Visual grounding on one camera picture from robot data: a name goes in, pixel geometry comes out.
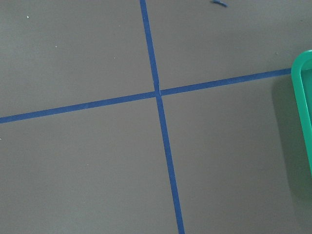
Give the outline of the green plastic tray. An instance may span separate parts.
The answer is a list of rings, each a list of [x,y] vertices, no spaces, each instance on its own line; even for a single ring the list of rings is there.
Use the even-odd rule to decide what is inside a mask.
[[[309,167],[312,166],[312,51],[301,53],[291,68],[292,84],[300,117]]]

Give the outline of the blue tape scrap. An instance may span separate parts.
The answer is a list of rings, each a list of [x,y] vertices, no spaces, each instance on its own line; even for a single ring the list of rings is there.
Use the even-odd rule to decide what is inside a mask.
[[[223,7],[228,7],[228,5],[226,3],[224,3],[223,1],[221,1],[221,0],[212,0],[212,2],[214,4],[218,4],[218,5],[221,5]]]

